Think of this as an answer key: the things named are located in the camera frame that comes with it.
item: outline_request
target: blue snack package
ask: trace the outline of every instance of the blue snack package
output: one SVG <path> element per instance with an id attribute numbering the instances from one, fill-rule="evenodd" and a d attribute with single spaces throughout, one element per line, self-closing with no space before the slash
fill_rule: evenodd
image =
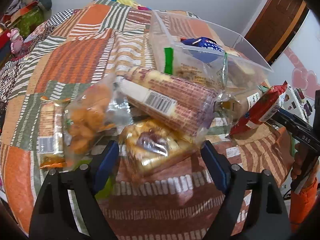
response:
<path id="1" fill-rule="evenodd" d="M 181 42 L 188 46 L 207 48 L 215 51 L 224 52 L 224 50 L 220 46 L 218 46 L 214 40 L 206 37 L 186 40 L 181 39 Z M 205 53 L 203 51 L 190 50 L 190 53 L 193 55 L 193 57 L 201 60 L 204 63 L 210 63 L 218 58 L 218 55 L 212 53 Z"/>

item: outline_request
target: wooden door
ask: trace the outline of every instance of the wooden door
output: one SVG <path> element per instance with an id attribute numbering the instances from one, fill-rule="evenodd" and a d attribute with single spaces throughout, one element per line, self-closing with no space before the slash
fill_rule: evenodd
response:
<path id="1" fill-rule="evenodd" d="M 245 38 L 270 60 L 289 36 L 304 8 L 303 0 L 268 0 Z"/>

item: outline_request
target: person's arm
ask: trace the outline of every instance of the person's arm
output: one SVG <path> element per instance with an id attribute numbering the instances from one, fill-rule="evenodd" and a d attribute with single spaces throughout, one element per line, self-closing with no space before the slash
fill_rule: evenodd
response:
<path id="1" fill-rule="evenodd" d="M 296 179 L 301 174 L 301 166 L 306 157 L 307 148 L 304 144 L 296 144 L 295 148 L 298 152 L 294 156 L 294 163 L 291 171 L 291 178 Z M 295 231 L 305 217 L 309 214 L 316 200 L 316 192 L 318 181 L 316 178 L 319 161 L 317 161 L 308 180 L 304 184 L 301 192 L 295 194 L 291 191 L 291 206 L 290 206 L 290 223 L 292 231 Z"/>

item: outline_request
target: orange sleeve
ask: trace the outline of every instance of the orange sleeve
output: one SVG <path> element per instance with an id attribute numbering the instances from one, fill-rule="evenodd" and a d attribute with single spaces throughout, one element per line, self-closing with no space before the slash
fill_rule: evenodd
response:
<path id="1" fill-rule="evenodd" d="M 291 230 L 294 232 L 299 227 L 300 223 L 309 214 L 313 204 L 316 201 L 318 181 L 315 179 L 314 183 L 303 188 L 299 194 L 295 194 L 291 191 L 291 206 L 290 206 L 290 224 Z"/>

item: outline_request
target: pink plush toy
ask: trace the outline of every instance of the pink plush toy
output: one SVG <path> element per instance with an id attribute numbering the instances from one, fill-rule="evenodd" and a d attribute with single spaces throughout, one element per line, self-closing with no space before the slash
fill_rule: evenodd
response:
<path id="1" fill-rule="evenodd" d="M 7 36 L 10 38 L 10 41 L 11 41 L 12 54 L 19 53 L 23 44 L 23 38 L 19 33 L 19 29 L 18 28 L 12 29 L 10 33 L 7 33 Z"/>

